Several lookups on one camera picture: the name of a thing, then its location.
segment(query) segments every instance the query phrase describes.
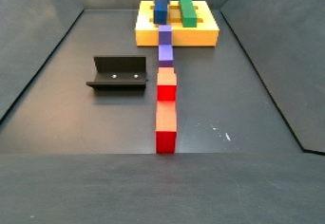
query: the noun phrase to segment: black bracket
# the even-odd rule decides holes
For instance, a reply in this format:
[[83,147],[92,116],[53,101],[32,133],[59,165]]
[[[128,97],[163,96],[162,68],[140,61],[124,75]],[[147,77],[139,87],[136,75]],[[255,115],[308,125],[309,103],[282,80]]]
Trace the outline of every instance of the black bracket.
[[144,90],[147,82],[144,56],[95,56],[96,77],[87,85],[99,90]]

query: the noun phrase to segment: yellow base plate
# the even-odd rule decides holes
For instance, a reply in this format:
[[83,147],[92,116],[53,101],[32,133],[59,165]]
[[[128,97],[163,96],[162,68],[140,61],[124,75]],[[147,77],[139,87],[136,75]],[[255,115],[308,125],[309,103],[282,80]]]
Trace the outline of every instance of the yellow base plate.
[[[218,39],[218,25],[206,1],[193,1],[197,11],[197,28],[183,28],[179,2],[168,5],[168,24],[172,27],[172,46],[175,47],[214,47]],[[154,24],[154,2],[140,1],[136,23],[138,46],[154,47],[159,45],[158,26]]]

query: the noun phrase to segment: red block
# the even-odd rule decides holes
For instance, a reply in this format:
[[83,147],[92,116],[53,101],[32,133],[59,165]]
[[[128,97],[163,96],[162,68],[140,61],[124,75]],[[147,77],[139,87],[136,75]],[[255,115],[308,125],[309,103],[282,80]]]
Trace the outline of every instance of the red block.
[[158,102],[156,111],[156,153],[175,153],[177,103]]
[[174,154],[177,145],[177,132],[156,132],[156,153]]
[[158,73],[158,101],[177,100],[177,74],[171,69],[159,68]]

